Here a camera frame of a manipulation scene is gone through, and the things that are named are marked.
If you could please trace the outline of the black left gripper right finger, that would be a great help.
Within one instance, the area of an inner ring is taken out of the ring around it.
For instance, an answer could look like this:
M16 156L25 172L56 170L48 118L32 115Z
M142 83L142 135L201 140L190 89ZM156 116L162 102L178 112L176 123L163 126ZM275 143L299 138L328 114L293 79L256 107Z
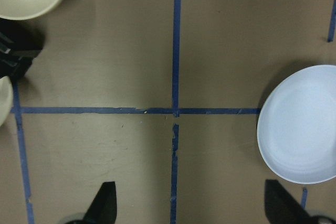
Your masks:
M275 179L265 180L265 215L269 223L335 223L324 215L310 215Z

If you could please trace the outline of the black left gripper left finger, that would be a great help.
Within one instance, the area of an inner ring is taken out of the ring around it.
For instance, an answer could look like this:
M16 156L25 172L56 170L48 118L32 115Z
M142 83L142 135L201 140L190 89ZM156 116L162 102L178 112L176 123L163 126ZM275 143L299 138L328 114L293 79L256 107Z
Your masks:
M117 219L115 182L104 182L82 218L70 218L61 223L114 224Z

